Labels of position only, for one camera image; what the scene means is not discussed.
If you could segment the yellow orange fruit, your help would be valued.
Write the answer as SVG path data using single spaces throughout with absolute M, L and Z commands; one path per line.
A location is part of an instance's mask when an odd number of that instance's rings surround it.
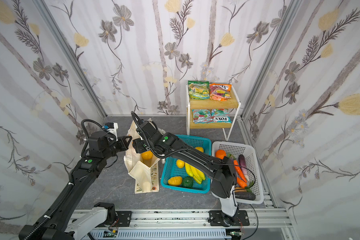
M 153 153 L 151 151 L 146 151 L 144 153 L 141 154 L 141 157 L 144 161 L 149 161 L 153 158 Z

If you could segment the cream floral tote bag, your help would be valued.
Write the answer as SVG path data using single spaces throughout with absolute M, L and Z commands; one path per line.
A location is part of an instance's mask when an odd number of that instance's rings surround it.
M 124 156 L 124 163 L 128 170 L 128 175 L 135 180 L 135 194 L 157 193 L 160 190 L 159 163 L 164 164 L 164 159 L 153 156 L 149 160 L 144 160 L 142 154 L 138 154 L 129 144 L 129 149 Z

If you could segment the yellow banana bunch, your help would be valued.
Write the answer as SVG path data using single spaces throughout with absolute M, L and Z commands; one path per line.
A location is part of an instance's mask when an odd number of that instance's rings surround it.
M 190 177 L 193 177 L 194 180 L 198 183 L 198 184 L 202 184 L 203 180 L 205 180 L 205 178 L 202 178 L 200 175 L 199 175 L 199 171 L 191 166 L 190 164 L 188 163 L 185 163 L 185 168 L 186 168 L 186 172 L 187 174 L 190 176 Z

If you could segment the orange snack bag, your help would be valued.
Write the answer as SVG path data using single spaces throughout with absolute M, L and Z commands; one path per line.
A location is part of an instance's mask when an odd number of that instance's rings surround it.
M 232 98 L 232 85 L 230 84 L 210 84 L 210 99 L 214 101 L 228 101 Z

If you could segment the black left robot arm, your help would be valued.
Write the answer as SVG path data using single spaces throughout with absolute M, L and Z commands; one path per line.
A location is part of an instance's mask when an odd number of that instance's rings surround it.
M 69 172 L 68 183 L 48 208 L 45 214 L 33 225 L 25 225 L 20 233 L 20 240 L 74 240 L 78 234 L 67 231 L 69 220 L 91 184 L 99 177 L 107 165 L 107 160 L 125 152 L 132 141 L 131 136 L 117 137 L 113 131 L 116 124 L 99 125 L 100 130 L 89 134 L 85 127 L 87 119 L 81 126 L 86 137 L 81 158 Z

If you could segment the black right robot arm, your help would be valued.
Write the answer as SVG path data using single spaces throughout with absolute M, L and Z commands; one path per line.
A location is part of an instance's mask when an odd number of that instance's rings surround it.
M 222 213 L 215 222 L 224 227 L 233 226 L 241 218 L 235 199 L 235 167 L 240 165 L 227 157 L 221 160 L 196 150 L 172 133 L 161 134 L 155 123 L 140 119 L 133 111 L 131 115 L 140 135 L 139 139 L 133 140 L 135 151 L 139 154 L 151 151 L 159 159 L 173 157 L 201 170 L 211 179 L 210 190 L 221 203 Z

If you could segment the teal candy bag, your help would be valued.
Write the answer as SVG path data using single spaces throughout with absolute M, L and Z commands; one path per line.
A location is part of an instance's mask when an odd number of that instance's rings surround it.
M 213 121 L 210 110 L 192 110 L 192 114 L 194 124 L 208 124 Z

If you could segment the green snack bag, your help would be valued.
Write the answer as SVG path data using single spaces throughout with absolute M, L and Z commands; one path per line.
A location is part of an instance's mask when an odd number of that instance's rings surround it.
M 190 99 L 206 100 L 210 98 L 210 83 L 200 81 L 188 81 Z

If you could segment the Fox's candy bag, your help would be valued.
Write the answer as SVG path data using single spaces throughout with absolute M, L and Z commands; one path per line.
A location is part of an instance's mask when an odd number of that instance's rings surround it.
M 232 123 L 228 109 L 212 109 L 211 115 L 213 123 Z

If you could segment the yellow bumpy citrus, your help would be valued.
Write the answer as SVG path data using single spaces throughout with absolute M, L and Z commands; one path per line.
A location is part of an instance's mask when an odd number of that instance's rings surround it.
M 182 184 L 183 178 L 182 177 L 172 177 L 168 180 L 168 185 L 178 187 Z

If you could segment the green bell pepper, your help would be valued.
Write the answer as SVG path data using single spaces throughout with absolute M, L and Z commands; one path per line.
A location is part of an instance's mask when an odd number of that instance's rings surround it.
M 187 188 L 187 189 L 192 189 L 193 184 L 194 184 L 193 177 L 185 177 L 185 178 L 183 178 L 181 187 L 182 188 Z

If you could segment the purple eggplant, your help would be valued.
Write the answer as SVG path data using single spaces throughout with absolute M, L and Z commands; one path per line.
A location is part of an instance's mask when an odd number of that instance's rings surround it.
M 239 155 L 239 165 L 246 182 L 250 180 L 244 155 Z

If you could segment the white plastic basket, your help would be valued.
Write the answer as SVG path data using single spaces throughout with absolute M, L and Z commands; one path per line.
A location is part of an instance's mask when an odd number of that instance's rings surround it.
M 260 175 L 260 168 L 255 149 L 250 145 L 231 143 L 231 142 L 214 142 L 212 144 L 212 153 L 218 150 L 225 151 L 227 157 L 235 159 L 240 165 L 242 174 L 235 173 L 235 178 L 243 181 L 246 178 L 247 186 L 241 188 L 237 184 L 235 188 L 235 198 L 238 203 L 260 205 L 264 202 L 263 184 Z

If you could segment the orange carrot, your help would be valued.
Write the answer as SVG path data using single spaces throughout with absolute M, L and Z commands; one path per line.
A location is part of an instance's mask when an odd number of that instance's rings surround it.
M 237 160 L 234 160 L 234 167 L 237 173 L 237 183 L 240 187 L 245 188 L 248 186 L 248 180 L 245 177 L 244 173 L 242 172 L 242 169 L 240 168 L 240 165 Z

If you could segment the dark green cucumber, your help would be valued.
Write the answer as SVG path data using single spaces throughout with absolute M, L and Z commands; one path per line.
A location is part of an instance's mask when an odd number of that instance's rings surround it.
M 254 201 L 256 199 L 256 195 L 252 192 L 235 192 L 235 196 L 241 200 Z

